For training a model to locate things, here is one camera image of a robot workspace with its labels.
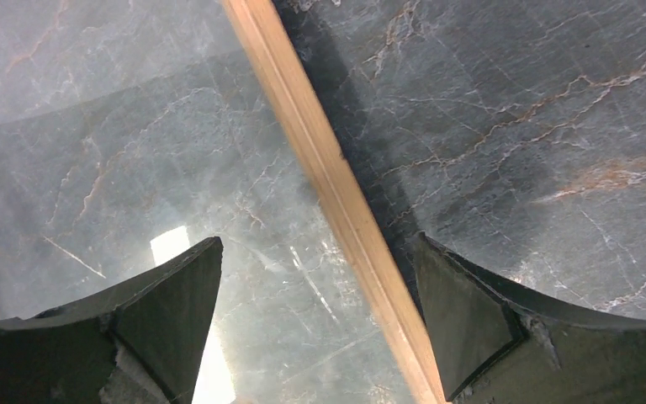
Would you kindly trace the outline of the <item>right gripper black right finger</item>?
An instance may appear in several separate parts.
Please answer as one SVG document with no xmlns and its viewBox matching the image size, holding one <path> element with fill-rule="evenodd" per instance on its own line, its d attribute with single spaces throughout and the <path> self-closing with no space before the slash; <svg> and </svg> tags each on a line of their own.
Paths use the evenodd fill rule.
<svg viewBox="0 0 646 404">
<path fill-rule="evenodd" d="M 420 233 L 422 315 L 453 403 L 646 403 L 646 320 L 577 306 Z"/>
</svg>

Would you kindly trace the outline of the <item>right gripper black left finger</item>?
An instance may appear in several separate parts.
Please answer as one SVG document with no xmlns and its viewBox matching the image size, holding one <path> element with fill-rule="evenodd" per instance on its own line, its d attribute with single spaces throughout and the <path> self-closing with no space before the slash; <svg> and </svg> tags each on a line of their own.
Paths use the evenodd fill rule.
<svg viewBox="0 0 646 404">
<path fill-rule="evenodd" d="M 210 237 L 96 294 L 0 320 L 0 403 L 189 403 L 217 299 Z"/>
</svg>

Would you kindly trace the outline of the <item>wooden picture frame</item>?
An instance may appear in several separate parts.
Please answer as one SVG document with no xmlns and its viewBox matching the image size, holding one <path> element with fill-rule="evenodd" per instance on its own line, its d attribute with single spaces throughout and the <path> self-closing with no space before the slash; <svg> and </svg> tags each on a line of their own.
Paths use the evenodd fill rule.
<svg viewBox="0 0 646 404">
<path fill-rule="evenodd" d="M 235 51 L 315 191 L 409 403 L 443 402 L 421 318 L 271 2 L 0 1 L 0 119 L 64 109 Z"/>
</svg>

